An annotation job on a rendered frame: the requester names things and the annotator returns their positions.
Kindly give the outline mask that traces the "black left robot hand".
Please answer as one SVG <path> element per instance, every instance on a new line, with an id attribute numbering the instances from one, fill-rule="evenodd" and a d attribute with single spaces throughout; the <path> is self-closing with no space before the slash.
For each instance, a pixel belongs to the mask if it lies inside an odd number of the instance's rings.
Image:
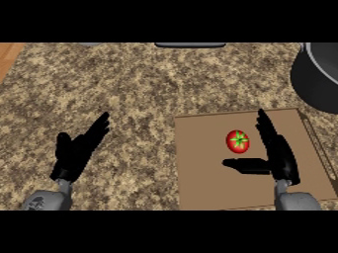
<path id="1" fill-rule="evenodd" d="M 87 132 L 70 138 L 66 132 L 55 136 L 55 165 L 50 178 L 73 183 L 82 173 L 91 153 L 109 132 L 109 114 L 103 113 Z"/>

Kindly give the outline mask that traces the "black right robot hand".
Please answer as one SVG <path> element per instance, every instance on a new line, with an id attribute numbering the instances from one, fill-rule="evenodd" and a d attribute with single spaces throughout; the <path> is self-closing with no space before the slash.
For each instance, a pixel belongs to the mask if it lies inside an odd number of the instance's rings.
<path id="1" fill-rule="evenodd" d="M 267 151 L 267 160 L 262 158 L 227 158 L 221 164 L 240 174 L 271 175 L 276 180 L 288 180 L 292 186 L 298 185 L 295 157 L 262 109 L 258 109 L 255 128 Z"/>

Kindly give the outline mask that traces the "red tomato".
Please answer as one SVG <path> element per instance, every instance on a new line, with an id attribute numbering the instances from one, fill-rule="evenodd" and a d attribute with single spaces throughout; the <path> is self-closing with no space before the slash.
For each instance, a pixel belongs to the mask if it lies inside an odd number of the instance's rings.
<path id="1" fill-rule="evenodd" d="M 225 145 L 233 153 L 245 153 L 249 149 L 249 144 L 249 137 L 240 130 L 234 129 L 227 133 Z"/>

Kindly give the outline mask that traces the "brown flat tray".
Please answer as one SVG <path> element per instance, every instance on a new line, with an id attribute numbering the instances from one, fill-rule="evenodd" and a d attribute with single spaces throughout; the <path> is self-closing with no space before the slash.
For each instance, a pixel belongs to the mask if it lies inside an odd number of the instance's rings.
<path id="1" fill-rule="evenodd" d="M 296 161 L 299 184 L 320 202 L 338 199 L 338 180 L 322 153 L 308 118 L 296 108 L 268 110 L 276 131 L 285 137 Z M 183 116 L 174 119 L 178 207 L 183 210 L 242 210 L 274 204 L 274 179 L 243 175 L 221 165 L 225 158 L 265 158 L 254 111 Z M 249 137 L 249 149 L 237 154 L 225 145 L 231 130 Z"/>

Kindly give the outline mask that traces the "dark grey pot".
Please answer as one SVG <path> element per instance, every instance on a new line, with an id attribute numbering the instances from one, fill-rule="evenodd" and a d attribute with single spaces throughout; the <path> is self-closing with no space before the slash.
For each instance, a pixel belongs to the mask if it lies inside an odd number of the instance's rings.
<path id="1" fill-rule="evenodd" d="M 291 86 L 302 102 L 338 115 L 338 42 L 302 42 L 291 65 Z"/>

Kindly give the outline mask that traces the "dark grey flat object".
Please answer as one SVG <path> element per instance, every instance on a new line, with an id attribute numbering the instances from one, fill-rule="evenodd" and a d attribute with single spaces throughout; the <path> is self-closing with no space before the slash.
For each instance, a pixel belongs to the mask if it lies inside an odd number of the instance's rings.
<path id="1" fill-rule="evenodd" d="M 217 48 L 224 45 L 225 42 L 155 42 L 155 46 L 163 48 Z"/>

